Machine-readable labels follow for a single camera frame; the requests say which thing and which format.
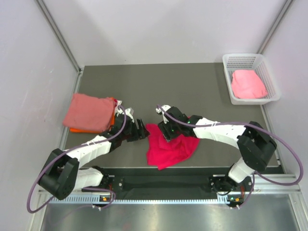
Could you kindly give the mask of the magenta t shirt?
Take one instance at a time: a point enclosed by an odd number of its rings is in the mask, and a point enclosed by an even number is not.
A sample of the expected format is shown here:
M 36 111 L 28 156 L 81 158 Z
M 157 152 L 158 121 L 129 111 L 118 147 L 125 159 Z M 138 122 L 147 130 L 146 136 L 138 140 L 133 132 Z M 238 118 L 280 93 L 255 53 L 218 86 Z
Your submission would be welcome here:
M 179 137 L 167 142 L 156 124 L 147 124 L 149 149 L 147 164 L 156 166 L 159 170 L 174 166 L 189 159 L 199 145 L 199 139 L 193 137 Z

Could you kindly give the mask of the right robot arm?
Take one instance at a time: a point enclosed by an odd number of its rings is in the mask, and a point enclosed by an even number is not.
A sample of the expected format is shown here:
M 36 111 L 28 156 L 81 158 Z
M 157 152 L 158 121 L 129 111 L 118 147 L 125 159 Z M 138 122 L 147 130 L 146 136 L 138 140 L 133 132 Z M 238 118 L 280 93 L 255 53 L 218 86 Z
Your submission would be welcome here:
M 177 107 L 157 106 L 156 112 L 163 121 L 158 124 L 166 141 L 180 135 L 190 138 L 213 140 L 239 150 L 241 158 L 234 163 L 222 180 L 212 184 L 214 190 L 234 191 L 254 172 L 267 168 L 277 144 L 257 122 L 219 123 L 202 116 L 187 117 Z

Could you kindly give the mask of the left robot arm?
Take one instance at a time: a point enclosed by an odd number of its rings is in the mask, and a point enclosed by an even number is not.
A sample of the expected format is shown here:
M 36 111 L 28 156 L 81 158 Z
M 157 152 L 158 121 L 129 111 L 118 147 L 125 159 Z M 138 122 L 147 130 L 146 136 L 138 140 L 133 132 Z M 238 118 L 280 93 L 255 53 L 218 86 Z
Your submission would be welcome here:
M 65 199 L 73 190 L 87 187 L 104 191 L 109 186 L 107 174 L 100 167 L 84 169 L 85 164 L 114 151 L 123 141 L 142 140 L 149 134 L 141 119 L 133 120 L 127 115 L 119 115 L 110 129 L 92 140 L 70 150 L 53 150 L 38 184 L 58 200 Z

